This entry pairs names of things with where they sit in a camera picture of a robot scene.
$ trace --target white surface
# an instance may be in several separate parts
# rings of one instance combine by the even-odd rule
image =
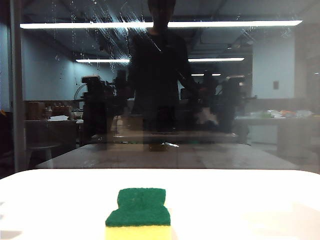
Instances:
[[[103,240],[119,190],[153,187],[166,189],[173,239],[319,240],[319,185],[285,170],[26,171],[0,180],[2,239]]]

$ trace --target wooden table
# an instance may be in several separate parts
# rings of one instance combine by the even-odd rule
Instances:
[[[91,144],[36,166],[38,169],[273,169],[298,166],[243,144],[180,144],[152,152],[143,144]]]
[[[0,180],[2,240],[104,240],[125,188],[166,189],[173,240],[318,240],[320,175],[287,170],[41,169]]]

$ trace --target ceiling light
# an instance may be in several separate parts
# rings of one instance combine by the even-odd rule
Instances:
[[[190,58],[190,63],[206,63],[206,62],[235,62],[243,61],[245,58]],[[78,63],[129,63],[130,59],[77,59]]]
[[[232,57],[232,58],[192,58],[189,59],[190,63],[206,63],[206,62],[238,62],[243,61],[244,57]]]
[[[78,63],[114,63],[114,64],[127,64],[129,59],[77,59]]]
[[[303,21],[172,21],[169,28],[228,28],[228,27],[289,27]],[[80,22],[80,23],[23,23],[22,29],[119,29],[152,28],[153,22]]]

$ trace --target person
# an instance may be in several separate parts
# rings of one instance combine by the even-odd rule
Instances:
[[[176,0],[148,0],[153,27],[132,38],[128,84],[135,91],[132,114],[142,115],[144,128],[176,127],[178,81],[194,96],[201,90],[191,77],[184,39],[168,29]]]

